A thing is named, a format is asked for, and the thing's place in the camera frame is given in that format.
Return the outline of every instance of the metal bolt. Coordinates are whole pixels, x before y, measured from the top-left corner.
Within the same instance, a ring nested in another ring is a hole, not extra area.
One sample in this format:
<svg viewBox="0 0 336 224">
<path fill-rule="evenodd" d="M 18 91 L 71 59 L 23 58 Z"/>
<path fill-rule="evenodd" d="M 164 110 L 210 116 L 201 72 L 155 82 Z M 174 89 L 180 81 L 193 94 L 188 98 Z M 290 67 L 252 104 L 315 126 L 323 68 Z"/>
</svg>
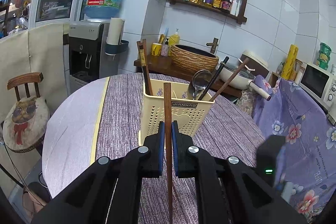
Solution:
<svg viewBox="0 0 336 224">
<path fill-rule="evenodd" d="M 140 146 L 140 147 L 138 148 L 138 151 L 139 151 L 140 153 L 146 153 L 146 152 L 148 151 L 148 147 L 147 147 L 147 146 Z"/>
<path fill-rule="evenodd" d="M 197 146 L 190 146 L 188 150 L 190 153 L 197 153 L 199 151 L 199 148 Z"/>
<path fill-rule="evenodd" d="M 107 164 L 109 162 L 109 158 L 108 157 L 101 157 L 98 159 L 98 163 L 103 165 L 103 164 Z"/>
<path fill-rule="evenodd" d="M 239 159 L 236 156 L 231 156 L 231 157 L 229 157 L 229 163 L 237 164 L 237 163 L 239 163 Z"/>
</svg>

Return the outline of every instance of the yellow stripe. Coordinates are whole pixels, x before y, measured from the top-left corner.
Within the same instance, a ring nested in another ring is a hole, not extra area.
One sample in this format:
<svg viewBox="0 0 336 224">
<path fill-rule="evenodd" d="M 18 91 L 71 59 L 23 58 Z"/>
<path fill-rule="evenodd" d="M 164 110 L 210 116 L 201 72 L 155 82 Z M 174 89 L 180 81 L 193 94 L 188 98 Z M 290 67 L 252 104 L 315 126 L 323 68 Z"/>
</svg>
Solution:
<svg viewBox="0 0 336 224">
<path fill-rule="evenodd" d="M 99 130 L 101 113 L 103 111 L 105 95 L 106 95 L 106 90 L 107 90 L 107 85 L 109 83 L 109 80 L 110 80 L 110 77 L 107 77 L 106 81 L 105 81 L 104 89 L 103 89 L 103 92 L 102 92 L 102 95 L 101 95 L 100 105 L 99 105 L 99 108 L 98 108 L 97 120 L 96 120 L 96 125 L 95 125 L 95 128 L 94 128 L 92 147 L 91 147 L 90 165 L 93 164 L 96 161 L 98 130 Z"/>
</svg>

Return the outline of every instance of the purple floral cloth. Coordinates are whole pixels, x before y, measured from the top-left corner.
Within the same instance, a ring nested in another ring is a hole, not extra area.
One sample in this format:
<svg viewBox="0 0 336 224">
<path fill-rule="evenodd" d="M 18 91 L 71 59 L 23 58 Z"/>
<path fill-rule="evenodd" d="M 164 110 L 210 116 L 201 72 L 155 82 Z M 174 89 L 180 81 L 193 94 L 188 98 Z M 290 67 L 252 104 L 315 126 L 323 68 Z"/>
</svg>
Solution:
<svg viewBox="0 0 336 224">
<path fill-rule="evenodd" d="M 297 84 L 280 79 L 274 88 L 262 77 L 255 84 L 272 95 L 258 96 L 253 120 L 267 138 L 286 137 L 285 180 L 294 183 L 291 205 L 308 217 L 320 211 L 336 187 L 336 128 Z"/>
</svg>

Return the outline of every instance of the microwave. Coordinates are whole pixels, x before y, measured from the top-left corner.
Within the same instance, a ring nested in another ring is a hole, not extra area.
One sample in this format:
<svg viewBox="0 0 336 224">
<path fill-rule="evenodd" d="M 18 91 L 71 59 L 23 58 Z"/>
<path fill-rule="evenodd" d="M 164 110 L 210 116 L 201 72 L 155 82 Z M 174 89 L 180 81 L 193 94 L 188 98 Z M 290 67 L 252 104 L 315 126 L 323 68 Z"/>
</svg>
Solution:
<svg viewBox="0 0 336 224">
<path fill-rule="evenodd" d="M 336 101 L 336 76 L 314 64 L 307 64 L 299 86 L 326 110 Z"/>
</svg>

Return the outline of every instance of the cat face cushion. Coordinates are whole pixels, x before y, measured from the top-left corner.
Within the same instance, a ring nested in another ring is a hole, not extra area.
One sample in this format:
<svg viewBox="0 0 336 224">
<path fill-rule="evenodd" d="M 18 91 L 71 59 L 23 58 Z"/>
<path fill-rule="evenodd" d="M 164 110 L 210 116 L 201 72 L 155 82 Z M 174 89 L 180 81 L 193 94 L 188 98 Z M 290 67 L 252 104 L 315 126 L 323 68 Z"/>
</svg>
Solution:
<svg viewBox="0 0 336 224">
<path fill-rule="evenodd" d="M 42 97 L 22 98 L 13 105 L 4 122 L 5 144 L 18 153 L 33 150 L 43 140 L 49 118 L 50 112 Z"/>
</svg>

